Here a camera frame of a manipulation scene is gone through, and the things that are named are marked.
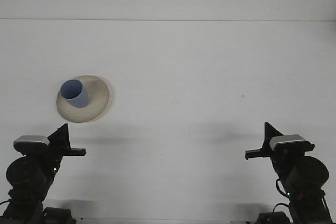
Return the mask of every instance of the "blue cup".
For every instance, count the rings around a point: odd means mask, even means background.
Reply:
[[[89,103],[88,92],[78,80],[68,80],[60,89],[61,96],[72,106],[84,108]]]

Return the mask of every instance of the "white tabletop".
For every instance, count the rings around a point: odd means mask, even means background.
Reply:
[[[0,20],[0,185],[13,140],[66,121],[61,84],[105,78],[114,101],[69,124],[73,147],[46,206],[75,217],[251,220],[282,201],[260,148],[264,122],[316,144],[336,208],[336,23]]]

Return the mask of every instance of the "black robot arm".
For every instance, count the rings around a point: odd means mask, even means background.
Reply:
[[[42,202],[46,198],[50,186],[64,156],[84,156],[85,149],[72,149],[69,141],[68,124],[64,124],[49,137],[21,136],[14,141],[14,148],[23,157],[8,167],[6,178],[13,189],[9,191],[9,205],[0,217],[0,224],[22,223],[43,224],[46,212],[70,223],[70,211],[67,209],[46,208],[43,213]]]
[[[300,135],[283,135],[265,123],[265,140],[261,149],[245,152],[245,159],[271,159],[285,193],[280,191],[278,185],[277,189],[289,199],[294,224],[332,223],[325,193],[321,189],[328,180],[328,170],[318,159],[304,155],[314,147]],[[269,213],[261,213],[258,220],[261,221],[263,215]]]

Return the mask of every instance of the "beige plate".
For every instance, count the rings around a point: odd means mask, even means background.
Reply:
[[[70,122],[83,123],[95,119],[107,107],[110,91],[106,83],[96,76],[79,76],[75,78],[83,83],[89,95],[89,104],[84,108],[72,106],[58,93],[57,110]]]

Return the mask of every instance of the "cable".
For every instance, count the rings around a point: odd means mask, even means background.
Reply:
[[[329,212],[329,208],[328,208],[326,199],[323,197],[322,200],[323,200],[323,204],[324,204],[324,206],[326,207],[326,210],[327,210],[327,213],[328,213],[328,215],[329,215],[329,218],[330,218],[330,220],[331,220],[331,215],[330,215],[330,212]]]
[[[274,206],[274,208],[273,208],[273,211],[272,211],[272,214],[271,214],[271,221],[270,221],[270,224],[273,223],[273,214],[274,214],[274,211],[275,211],[275,209],[276,209],[277,206],[284,206],[284,207],[289,208],[289,206],[288,206],[287,204],[285,204],[285,203],[277,203],[277,204]]]
[[[4,204],[4,203],[7,203],[7,202],[9,202],[9,200],[2,201],[2,202],[0,203],[0,205],[2,205],[2,204]]]
[[[281,195],[285,196],[286,198],[289,198],[287,194],[285,194],[283,191],[281,191],[281,189],[280,189],[280,187],[279,187],[279,184],[278,184],[279,181],[280,181],[280,178],[278,178],[277,181],[275,182],[275,185],[276,185],[276,187],[277,187],[278,192],[279,192]]]

